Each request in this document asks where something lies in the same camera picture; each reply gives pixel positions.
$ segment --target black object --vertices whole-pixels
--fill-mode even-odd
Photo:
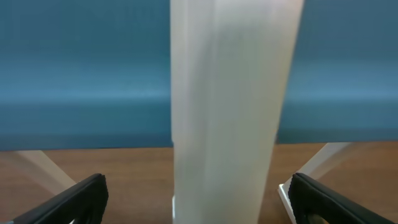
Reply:
[[[108,201],[105,176],[94,174],[42,205],[15,218],[14,224],[100,224]]]
[[[292,177],[289,199],[297,224],[393,224],[301,173]]]

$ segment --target blue panel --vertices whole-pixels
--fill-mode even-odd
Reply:
[[[171,146],[169,11],[0,1],[0,150]]]
[[[306,0],[281,143],[398,140],[398,1]]]

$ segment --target brown wooden surface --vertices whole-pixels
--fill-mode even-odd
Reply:
[[[290,223],[276,191],[322,144],[281,145],[274,149],[259,223]],[[172,149],[48,151],[72,179],[100,172],[109,201],[103,223],[172,223]],[[361,205],[398,222],[398,143],[383,142],[333,169],[321,182]],[[0,222],[51,197],[20,172],[0,164]]]

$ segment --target white pillar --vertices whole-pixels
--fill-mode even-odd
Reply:
[[[171,0],[176,224],[255,224],[302,0]]]

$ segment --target white leg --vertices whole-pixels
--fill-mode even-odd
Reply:
[[[303,1],[172,0],[176,224],[255,224]]]
[[[23,171],[55,195],[75,184],[75,181],[42,151],[0,152],[0,160]]]
[[[297,172],[307,174],[313,179],[319,179],[325,175],[329,170],[336,167],[338,164],[351,157],[358,150],[366,150],[373,146],[373,143],[361,142],[337,142],[328,143],[321,150],[319,150],[301,169]],[[290,179],[279,185],[279,195],[284,203],[286,211],[292,221],[295,222],[292,207],[290,206],[287,192],[290,187]]]

